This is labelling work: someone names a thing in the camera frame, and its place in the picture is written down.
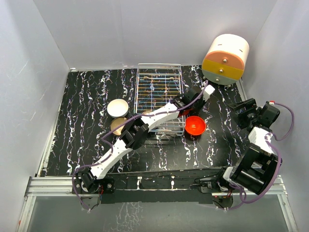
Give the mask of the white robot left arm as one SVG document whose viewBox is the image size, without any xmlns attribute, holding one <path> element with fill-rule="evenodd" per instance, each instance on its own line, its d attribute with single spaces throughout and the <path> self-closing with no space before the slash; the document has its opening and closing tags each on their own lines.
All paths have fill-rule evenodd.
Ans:
<svg viewBox="0 0 309 232">
<path fill-rule="evenodd" d="M 207 85 L 203 88 L 195 88 L 189 92 L 178 95 L 165 106 L 150 114 L 139 114 L 131 117 L 121 126 L 121 135 L 110 149 L 96 163 L 84 165 L 76 169 L 72 177 L 73 192 L 78 194 L 76 182 L 81 178 L 80 186 L 89 193 L 99 189 L 100 181 L 108 171 L 127 153 L 139 149 L 145 142 L 148 133 L 161 124 L 187 115 L 190 112 L 198 112 L 203 108 L 214 88 Z"/>
</svg>

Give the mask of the black bowl with beige outside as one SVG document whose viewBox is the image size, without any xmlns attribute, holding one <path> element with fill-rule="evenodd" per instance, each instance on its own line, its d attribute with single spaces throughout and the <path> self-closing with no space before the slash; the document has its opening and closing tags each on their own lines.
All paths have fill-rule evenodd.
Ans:
<svg viewBox="0 0 309 232">
<path fill-rule="evenodd" d="M 152 114 L 152 111 L 144 111 L 143 113 L 142 113 L 142 115 L 144 116 L 144 115 L 151 115 Z"/>
</svg>

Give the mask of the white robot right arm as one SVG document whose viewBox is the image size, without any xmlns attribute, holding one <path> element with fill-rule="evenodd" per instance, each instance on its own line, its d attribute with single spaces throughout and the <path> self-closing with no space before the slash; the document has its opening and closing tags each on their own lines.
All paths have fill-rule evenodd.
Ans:
<svg viewBox="0 0 309 232">
<path fill-rule="evenodd" d="M 260 195 L 271 182 L 278 163 L 278 156 L 268 143 L 272 138 L 270 126 L 279 117 L 280 110 L 270 101 L 259 107 L 253 98 L 228 106 L 240 129 L 249 132 L 250 144 L 235 166 L 222 168 L 220 172 L 204 178 L 196 178 L 194 182 L 202 185 L 213 177 L 219 191 L 228 191 L 234 185 Z"/>
</svg>

